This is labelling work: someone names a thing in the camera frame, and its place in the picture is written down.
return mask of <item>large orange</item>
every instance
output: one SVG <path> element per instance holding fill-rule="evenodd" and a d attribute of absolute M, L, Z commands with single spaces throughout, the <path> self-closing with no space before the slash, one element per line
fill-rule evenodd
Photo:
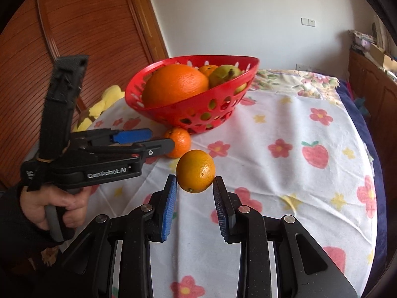
<path fill-rule="evenodd" d="M 198 71 L 200 73 L 203 73 L 205 76 L 209 77 L 211 75 L 211 73 L 217 68 L 218 68 L 217 65 L 204 65 L 204 66 L 201 66 L 198 69 Z"/>
<path fill-rule="evenodd" d="M 164 134 L 164 138 L 170 138 L 174 141 L 174 149 L 167 153 L 166 156 L 170 158 L 180 158 L 190 150 L 192 143 L 190 134 L 181 127 L 173 127 Z"/>
<path fill-rule="evenodd" d="M 215 163 L 211 156 L 201 150 L 190 150 L 178 161 L 176 180 L 189 193 L 201 193 L 215 178 Z"/>
<path fill-rule="evenodd" d="M 142 102 L 146 108 L 173 104 L 208 90 L 208 77 L 188 65 L 160 68 L 146 83 Z"/>

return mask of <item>yellow plush toy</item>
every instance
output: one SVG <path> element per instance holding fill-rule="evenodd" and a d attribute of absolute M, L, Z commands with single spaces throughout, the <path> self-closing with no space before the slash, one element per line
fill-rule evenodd
<path fill-rule="evenodd" d="M 98 117 L 110 108 L 119 99 L 124 97 L 123 92 L 118 85 L 108 87 L 102 94 L 102 99 L 92 107 L 80 114 L 78 123 L 74 126 L 73 132 L 85 131 Z"/>

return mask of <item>metal screw head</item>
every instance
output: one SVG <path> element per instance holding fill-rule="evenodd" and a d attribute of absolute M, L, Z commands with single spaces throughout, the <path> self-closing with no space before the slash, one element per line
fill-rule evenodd
<path fill-rule="evenodd" d="M 140 207 L 140 210 L 141 210 L 142 212 L 150 212 L 152 209 L 153 209 L 153 206 L 150 205 L 150 204 L 143 204 L 143 205 Z"/>
<path fill-rule="evenodd" d="M 241 212 L 241 213 L 249 213 L 250 210 L 251 209 L 248 206 L 245 206 L 245 205 L 239 206 L 239 212 Z"/>
<path fill-rule="evenodd" d="M 285 222 L 287 222 L 289 224 L 295 223 L 295 218 L 292 215 L 285 215 L 284 220 L 285 220 Z"/>
<path fill-rule="evenodd" d="M 107 219 L 108 219 L 108 217 L 105 214 L 99 214 L 97 217 L 95 217 L 95 222 L 103 223 Z"/>

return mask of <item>fruit basket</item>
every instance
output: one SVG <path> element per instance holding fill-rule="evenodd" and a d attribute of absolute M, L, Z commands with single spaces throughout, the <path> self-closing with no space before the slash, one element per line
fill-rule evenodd
<path fill-rule="evenodd" d="M 157 108 L 145 108 L 141 97 L 146 80 L 154 71 L 175 63 L 196 68 L 208 64 L 235 65 L 244 73 L 186 100 Z M 258 67 L 259 59 L 247 56 L 194 55 L 164 59 L 142 69 L 131 79 L 126 88 L 126 103 L 138 113 L 159 123 L 183 127 L 192 134 L 202 133 L 218 127 L 232 115 L 251 85 Z"/>

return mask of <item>black sleeve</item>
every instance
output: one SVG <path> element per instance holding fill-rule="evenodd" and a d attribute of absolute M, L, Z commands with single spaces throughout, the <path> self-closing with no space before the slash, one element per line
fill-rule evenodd
<path fill-rule="evenodd" d="M 0 265 L 10 267 L 45 248 L 56 246 L 49 231 L 30 222 L 19 205 L 21 186 L 0 193 Z"/>

